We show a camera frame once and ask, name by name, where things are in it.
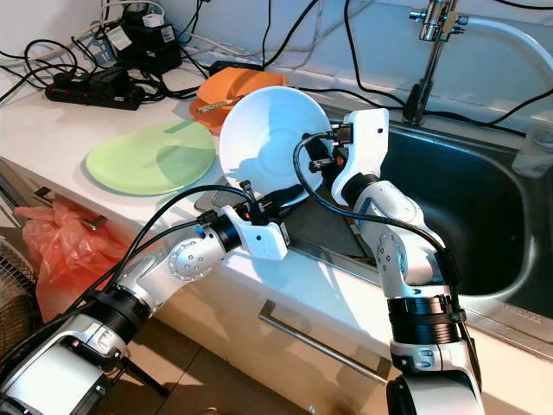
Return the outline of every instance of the black cable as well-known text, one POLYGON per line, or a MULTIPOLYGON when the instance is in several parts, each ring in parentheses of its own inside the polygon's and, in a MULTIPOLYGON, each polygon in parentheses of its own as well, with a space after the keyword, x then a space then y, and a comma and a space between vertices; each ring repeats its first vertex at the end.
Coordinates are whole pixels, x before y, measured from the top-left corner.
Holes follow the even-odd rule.
POLYGON ((262 50, 262 53, 263 53, 263 66, 265 65, 265 41, 267 40, 267 35, 269 34, 269 29, 270 29, 270 21, 271 21, 271 18, 270 18, 270 9, 272 7, 272 0, 269 0, 269 10, 268 10, 268 13, 267 13, 267 29, 265 29, 265 34, 263 36, 263 43, 261 44, 261 50, 262 50))
POLYGON ((514 114, 518 110, 524 108, 525 106, 527 106, 529 104, 532 104, 536 101, 539 101, 540 99, 548 97, 549 95, 552 95, 552 94, 553 94, 553 88, 551 88, 549 91, 546 91, 545 93, 540 93, 539 95, 535 96, 534 98, 527 99, 525 102, 523 102, 521 104, 518 104, 512 110, 510 110, 510 111, 506 112, 505 114, 503 114, 501 117, 496 118, 493 121, 490 121, 490 122, 484 123, 484 124, 486 124, 486 125, 495 125, 497 123, 500 123, 505 118, 510 117, 512 114, 514 114))
POLYGON ((90 61, 92 62, 92 64, 94 65, 94 68, 93 70, 91 71, 91 74, 92 73, 95 73, 98 68, 100 69, 108 69, 108 67, 103 67, 102 65, 100 65, 98 63, 98 60, 96 59, 96 56, 94 56, 94 54, 92 53, 92 51, 90 50, 89 47, 87 47, 82 41, 80 41, 79 39, 75 39, 73 36, 71 36, 71 42, 73 43, 73 45, 75 45, 77 47, 78 50, 80 50, 80 52, 90 61))
MULTIPOLYGON (((138 255, 144 249, 149 248, 150 246, 155 244, 158 240, 160 240, 162 238, 165 238, 170 233, 180 231, 180 230, 186 229, 188 227, 193 227, 194 225, 197 225, 197 224, 198 224, 197 220, 191 220, 189 222, 181 223, 179 225, 175 225, 173 227, 170 227, 169 229, 166 229, 163 232, 160 232, 156 236, 152 237, 151 239, 148 239, 146 242, 141 244, 132 253, 131 257, 134 257, 134 256, 138 255)), ((79 304, 81 304, 85 300, 85 297, 87 296, 87 294, 89 294, 90 292, 96 290, 107 278, 109 278, 113 274, 113 272, 115 272, 115 270, 118 268, 118 266, 120 266, 120 264, 121 264, 121 261, 116 263, 108 272, 106 272, 102 277, 100 277, 93 284, 91 284, 86 290, 84 290, 83 293, 77 299, 75 299, 75 301, 73 301, 73 303, 69 307, 67 307, 67 310, 65 312, 67 313, 71 310, 74 310, 76 307, 78 307, 79 304)))
POLYGON ((40 83, 42 83, 44 86, 48 86, 48 84, 46 82, 44 82, 42 80, 42 78, 39 78, 38 76, 36 76, 36 74, 33 72, 33 67, 31 67, 31 62, 30 62, 30 59, 29 59, 29 51, 37 43, 52 43, 53 45, 57 46, 58 48, 64 49, 69 54, 69 56, 71 56, 71 59, 73 60, 73 69, 72 69, 72 71, 76 72, 77 68, 79 68, 79 61, 77 61, 77 57, 75 56, 73 51, 70 48, 68 48, 66 45, 61 44, 58 41, 53 41, 51 39, 34 39, 33 41, 30 41, 27 44, 27 46, 25 47, 25 50, 23 51, 23 59, 25 60, 25 65, 27 66, 27 69, 29 71, 31 71, 29 73, 32 73, 33 76, 40 83))
POLYGON ((345 216, 347 218, 352 218, 356 220, 368 220, 370 222, 377 222, 377 223, 384 223, 386 225, 390 225, 393 227, 401 227, 402 229, 406 229, 408 231, 411 231, 415 233, 416 235, 420 236, 421 238, 428 241, 434 249, 436 249, 438 252, 445 253, 447 252, 446 249, 442 246, 438 240, 436 240, 432 235, 430 235, 428 232, 423 231, 422 229, 419 229, 418 227, 415 227, 409 223, 405 223, 400 220, 395 220, 391 218, 386 218, 383 216, 376 216, 373 214, 356 214, 354 212, 350 212, 348 210, 341 209, 339 207, 336 207, 329 203, 328 201, 324 200, 322 197, 320 197, 316 192, 309 186, 308 181, 305 179, 305 176, 303 175, 302 169, 300 167, 300 151, 305 147, 307 143, 309 143, 311 140, 315 138, 329 138, 328 134, 326 132, 314 134, 312 136, 309 136, 307 138, 304 138, 302 141, 298 143, 298 145, 294 148, 294 171, 296 172, 296 176, 298 180, 300 181, 300 184, 305 188, 305 191, 321 206, 323 206, 325 209, 329 210, 330 212, 333 212, 335 214, 339 214, 340 216, 345 216))
MULTIPOLYGON (((178 36, 176 36, 176 40, 180 40, 181 39, 181 36, 184 32, 186 32, 188 30, 188 28, 190 27, 191 24, 194 23, 194 26, 192 27, 192 33, 194 32, 194 30, 196 29, 196 23, 198 22, 198 18, 200 17, 200 9, 201 9, 201 6, 203 4, 203 0, 196 0, 196 11, 194 12, 194 14, 192 15, 192 17, 190 18, 190 20, 188 21, 188 24, 186 25, 186 27, 181 30, 181 32, 179 33, 178 36)), ((188 36, 188 39, 186 39, 183 44, 187 44, 187 43, 190 43, 190 41, 192 40, 192 36, 189 35, 188 36)))
MULTIPOLYGON (((8 67, 3 67, 0 65, 0 68, 2 68, 4 71, 6 72, 9 72, 11 73, 12 75, 15 75, 16 77, 20 78, 20 79, 23 79, 25 78, 25 75, 21 75, 20 73, 17 73, 16 71, 12 71, 11 69, 9 69, 8 67)), ((36 89, 45 89, 46 87, 45 86, 40 86, 40 85, 36 85, 34 84, 33 82, 31 82, 29 80, 29 78, 27 78, 25 80, 25 82, 27 82, 29 85, 31 85, 32 87, 36 88, 36 89)))
POLYGON ((177 196, 173 197, 171 200, 169 200, 167 203, 165 203, 160 209, 146 222, 146 224, 143 226, 141 231, 138 233, 136 238, 132 241, 132 243, 129 246, 129 249, 127 250, 126 254, 123 256, 123 259, 121 259, 121 262, 119 263, 118 268, 114 271, 113 277, 110 280, 110 282, 106 285, 105 290, 107 290, 109 287, 111 287, 113 284, 115 284, 115 281, 117 280, 118 276, 121 274, 124 267, 127 265, 127 262, 129 261, 130 257, 132 256, 132 253, 135 249, 137 249, 138 244, 143 239, 143 237, 148 233, 149 229, 162 217, 162 215, 169 210, 173 205, 176 204, 176 202, 181 201, 185 197, 188 197, 190 195, 194 195, 196 193, 200 192, 209 192, 213 190, 223 191, 223 192, 229 192, 234 193, 235 195, 239 195, 245 198, 245 200, 250 204, 252 208, 255 207, 253 200, 251 197, 244 192, 243 190, 240 190, 238 188, 232 188, 230 186, 222 186, 219 184, 207 184, 204 186, 197 186, 195 188, 190 188, 188 190, 185 190, 184 192, 178 194, 177 196))
MULTIPOLYGON (((376 102, 371 101, 367 97, 364 97, 363 95, 360 95, 358 93, 355 93, 354 91, 349 91, 347 89, 341 89, 341 88, 307 88, 304 86, 299 86, 297 89, 300 91, 305 91, 306 93, 347 93, 349 95, 352 95, 356 98, 361 99, 362 101, 365 101, 367 104, 376 106, 377 108, 382 107, 380 104, 377 104, 376 102)), ((390 111, 397 111, 397 110, 403 110, 402 106, 388 106, 386 109, 390 111)))
MULTIPOLYGON (((58 67, 75 67, 73 64, 70 64, 70 63, 60 63, 60 64, 56 64, 56 66, 58 67)), ((78 69, 82 70, 82 71, 85 71, 86 70, 83 68, 83 67, 77 67, 78 69)), ((29 73, 26 73, 25 75, 22 76, 22 78, 15 84, 13 85, 8 92, 6 92, 4 95, 2 95, 0 97, 0 102, 2 102, 3 100, 5 100, 7 97, 9 97, 17 88, 19 88, 21 85, 23 85, 25 82, 27 82, 27 79, 29 77, 31 77, 34 73, 38 73, 40 71, 47 71, 48 69, 50 69, 50 67, 39 67, 37 69, 33 69, 31 72, 29 73)))
POLYGON ((196 69, 198 69, 201 73, 201 76, 203 76, 205 79, 209 78, 209 76, 207 75, 207 73, 204 72, 203 68, 198 64, 198 62, 196 62, 194 59, 192 59, 192 56, 190 56, 190 54, 188 53, 188 51, 180 46, 181 48, 181 51, 185 54, 185 56, 187 57, 187 59, 189 61, 191 61, 193 63, 193 65, 196 67, 196 69))
MULTIPOLYGON (((148 85, 156 89, 156 92, 154 94, 147 95, 146 97, 147 100, 158 101, 164 98, 189 99, 195 96, 193 93, 195 93, 200 87, 200 86, 192 86, 192 87, 184 88, 177 91, 170 90, 168 89, 167 85, 163 81, 163 77, 159 69, 146 62, 130 62, 113 69, 109 73, 114 73, 115 71, 128 71, 130 69, 140 69, 143 77, 145 78, 145 79, 130 78, 130 81, 133 84, 148 85)), ((101 80, 104 76, 107 76, 107 74, 103 75, 102 73, 99 73, 98 77, 101 80)))
MULTIPOLYGON (((105 3, 108 4, 110 2, 110 0, 105 0, 105 3)), ((103 6, 103 0, 100 0, 100 7, 103 6)), ((105 14, 104 14, 104 22, 110 17, 110 8, 109 7, 106 7, 105 8, 105 14)))
POLYGON ((506 4, 507 6, 518 7, 520 9, 528 10, 553 10, 553 6, 530 6, 528 4, 520 4, 513 2, 506 2, 505 0, 495 0, 498 3, 506 4))
POLYGON ((296 22, 292 25, 290 28, 288 34, 284 38, 283 44, 280 46, 280 48, 275 52, 272 58, 270 58, 268 61, 264 62, 262 65, 262 68, 265 69, 267 66, 269 66, 271 63, 276 61, 278 59, 278 56, 283 52, 283 50, 286 48, 286 45, 288 44, 290 38, 298 28, 298 26, 302 23, 305 16, 309 13, 311 9, 317 4, 319 0, 311 0, 311 3, 308 4, 308 6, 305 8, 305 10, 300 14, 300 16, 297 18, 296 22))
MULTIPOLYGON (((349 43, 350 52, 352 54, 353 70, 355 72, 355 80, 357 81, 357 86, 359 87, 359 89, 361 91, 364 91, 366 93, 376 93, 378 95, 388 97, 389 99, 393 99, 398 104, 400 104, 402 107, 404 107, 405 103, 400 98, 396 97, 395 95, 392 95, 391 93, 385 93, 383 91, 379 91, 379 90, 376 90, 376 89, 367 88, 367 87, 363 86, 363 84, 361 83, 361 77, 359 75, 359 65, 358 65, 358 62, 357 62, 357 53, 355 52, 355 45, 353 44, 352 29, 350 28, 350 25, 349 25, 349 15, 348 15, 349 2, 350 2, 350 0, 346 0, 346 2, 344 3, 344 25, 346 26, 347 41, 349 43)), ((389 107, 389 106, 386 106, 386 105, 375 105, 375 106, 377 108, 386 108, 386 109, 394 108, 394 107, 389 107)))
POLYGON ((49 330, 49 329, 56 330, 68 318, 82 313, 84 310, 88 309, 90 306, 92 306, 92 303, 85 304, 85 305, 79 307, 76 310, 73 310, 73 311, 71 311, 69 313, 66 313, 66 314, 64 313, 61 316, 57 316, 54 320, 52 320, 50 322, 47 322, 46 324, 43 324, 42 326, 40 326, 40 328, 38 328, 34 333, 32 333, 31 335, 25 337, 23 340, 21 340, 19 343, 17 343, 13 348, 11 348, 8 353, 6 353, 4 356, 2 356, 2 359, 0 359, 0 368, 2 368, 22 348, 24 348, 27 344, 31 343, 34 339, 38 338, 46 330, 49 330))
POLYGON ((455 121, 462 121, 464 123, 474 124, 474 125, 478 125, 480 127, 493 128, 494 130, 510 132, 511 134, 516 134, 517 136, 520 136, 520 137, 526 137, 526 134, 523 133, 522 131, 513 130, 512 128, 503 127, 501 125, 492 125, 492 124, 488 124, 488 123, 482 123, 482 122, 477 121, 475 119, 465 117, 464 115, 457 114, 456 112, 425 110, 424 114, 425 115, 433 115, 435 117, 454 119, 455 121))
POLYGON ((480 363, 478 362, 476 347, 474 346, 473 340, 470 338, 465 322, 461 319, 457 325, 459 327, 459 331, 461 332, 461 338, 467 343, 468 357, 474 370, 474 377, 476 378, 476 383, 478 383, 478 388, 482 391, 482 372, 480 371, 480 363))
MULTIPOLYGON (((198 21, 200 20, 200 9, 201 5, 204 3, 203 0, 198 0, 199 3, 196 4, 196 7, 198 8, 198 13, 196 13, 196 18, 194 19, 194 24, 192 25, 192 30, 190 30, 191 33, 195 32, 196 25, 198 24, 198 21)), ((192 36, 190 35, 188 39, 184 42, 184 44, 188 44, 192 41, 192 36)))
POLYGON ((15 54, 7 54, 6 52, 3 52, 2 50, 0 50, 0 54, 2 56, 5 56, 6 58, 11 58, 11 59, 25 59, 23 56, 17 56, 15 54))

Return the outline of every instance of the kitchen sink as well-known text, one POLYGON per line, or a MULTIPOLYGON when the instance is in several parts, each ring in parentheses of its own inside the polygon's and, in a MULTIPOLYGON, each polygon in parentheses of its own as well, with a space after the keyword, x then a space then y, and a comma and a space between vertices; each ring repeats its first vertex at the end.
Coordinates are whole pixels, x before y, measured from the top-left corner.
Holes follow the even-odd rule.
MULTIPOLYGON (((421 206, 427 225, 453 251, 468 323, 553 361, 553 171, 540 179, 518 176, 511 168, 516 153, 391 122, 382 178, 421 206)), ((209 199, 217 207, 232 203, 226 197, 209 199)), ((380 284, 351 221, 309 200, 285 223, 292 249, 380 284)))

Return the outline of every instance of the white bowl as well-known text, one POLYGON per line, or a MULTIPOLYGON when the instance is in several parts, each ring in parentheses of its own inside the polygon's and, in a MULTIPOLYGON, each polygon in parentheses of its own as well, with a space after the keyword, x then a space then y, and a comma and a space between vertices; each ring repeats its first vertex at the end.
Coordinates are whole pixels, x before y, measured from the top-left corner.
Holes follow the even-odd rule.
MULTIPOLYGON (((234 187, 249 180, 256 197, 298 184, 292 155, 306 132, 330 130, 322 108, 311 97, 287 86, 269 86, 243 97, 226 117, 219 136, 219 160, 234 187)), ((311 188, 321 173, 309 172, 309 156, 300 153, 302 172, 311 188)), ((303 192, 288 204, 307 197, 303 192)))

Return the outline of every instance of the wall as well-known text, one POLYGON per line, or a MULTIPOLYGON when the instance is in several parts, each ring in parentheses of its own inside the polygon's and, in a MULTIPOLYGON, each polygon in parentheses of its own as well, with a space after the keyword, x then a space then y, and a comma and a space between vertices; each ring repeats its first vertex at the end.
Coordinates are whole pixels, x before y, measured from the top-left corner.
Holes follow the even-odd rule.
MULTIPOLYGON (((20 54, 33 39, 47 38, 69 43, 98 20, 96 0, 0 0, 0 49, 20 54)), ((47 50, 37 45, 37 54, 47 50)), ((22 72, 21 67, 12 68, 22 72)), ((0 70, 0 95, 16 83, 16 78, 0 70)), ((35 89, 20 88, 4 104, 28 95, 35 89)))
MULTIPOLYGON (((428 3, 421 0, 388 1, 414 6, 428 3)), ((194 13, 195 3, 194 0, 162 0, 168 19, 179 28, 184 27, 194 13)), ((267 41, 269 48, 281 44, 307 3, 308 0, 273 1, 272 25, 267 41)), ((356 10, 361 3, 370 2, 353 0, 350 10, 356 10)), ((343 20, 343 4, 343 1, 337 0, 324 1, 321 31, 343 20)), ((534 36, 553 53, 553 27, 550 26, 553 14, 550 12, 527 12, 492 0, 459 0, 458 10, 540 22, 542 24, 505 21, 534 36)), ((418 40, 420 24, 408 19, 409 11, 410 7, 404 5, 373 2, 351 20, 361 78, 364 82, 396 90, 404 98, 413 83, 422 76, 431 46, 429 42, 418 40)), ((317 6, 292 37, 291 47, 311 43, 316 15, 317 6)), ((201 9, 196 33, 252 51, 261 47, 266 23, 267 0, 212 0, 201 9)), ((196 40, 190 45, 199 48, 209 46, 196 40)), ((301 62, 305 55, 285 53, 277 63, 294 65, 301 62)), ((343 25, 317 46, 302 69, 330 75, 335 85, 347 85, 349 82, 354 87, 351 82, 353 64, 343 25)), ((296 71, 289 75, 289 80, 307 79, 300 77, 300 74, 296 71)), ((480 115, 481 119, 490 119, 494 114, 487 112, 487 107, 496 112, 504 111, 552 86, 553 70, 547 68, 524 44, 490 29, 468 26, 466 34, 452 36, 444 48, 435 73, 430 107, 443 109, 445 105, 453 109, 457 105, 458 108, 470 108, 471 114, 480 115)), ((520 115, 533 114, 553 119, 552 108, 553 98, 549 98, 521 111, 520 115)), ((512 123, 524 123, 524 118, 512 120, 512 123)))

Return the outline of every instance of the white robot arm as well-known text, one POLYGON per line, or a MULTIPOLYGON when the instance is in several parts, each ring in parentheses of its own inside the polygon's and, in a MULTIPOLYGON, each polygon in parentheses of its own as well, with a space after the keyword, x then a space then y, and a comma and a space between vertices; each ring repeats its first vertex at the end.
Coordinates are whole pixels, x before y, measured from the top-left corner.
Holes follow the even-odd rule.
MULTIPOLYGON (((345 139, 335 144, 349 154, 332 195, 338 204, 349 205, 350 215, 363 219, 361 235, 375 255, 388 299, 392 361, 403 372, 387 387, 390 415, 483 415, 478 362, 447 250, 426 227, 421 208, 392 183, 379 180, 388 146, 388 113, 352 112, 345 125, 345 139), (424 231, 427 238, 414 230, 424 231)), ((296 162, 295 168, 300 176, 296 162)), ((6 407, 10 414, 92 413, 109 386, 105 371, 122 362, 138 370, 124 360, 126 344, 180 288, 203 278, 238 246, 254 258, 284 257, 285 229, 246 217, 223 207, 221 215, 212 214, 204 222, 201 236, 137 259, 108 290, 94 291, 84 309, 8 373, 0 386, 0 412, 6 407)))
MULTIPOLYGON (((213 213, 202 235, 154 250, 131 262, 108 290, 94 291, 90 306, 69 318, 0 383, 0 413, 84 415, 94 413, 114 367, 151 378, 124 357, 127 343, 145 321, 184 285, 205 277, 238 246, 253 258, 281 260, 284 227, 254 225, 230 207, 213 213)), ((153 380, 159 393, 165 389, 153 380)))
MULTIPOLYGON (((388 148, 388 111, 352 112, 344 121, 353 133, 345 144, 346 165, 332 186, 334 200, 356 214, 414 225, 445 248, 424 223, 422 209, 392 183, 379 180, 388 148)), ((403 372, 387 388, 390 414, 483 415, 474 346, 436 249, 401 227, 361 220, 359 230, 377 261, 394 337, 392 361, 403 372)))

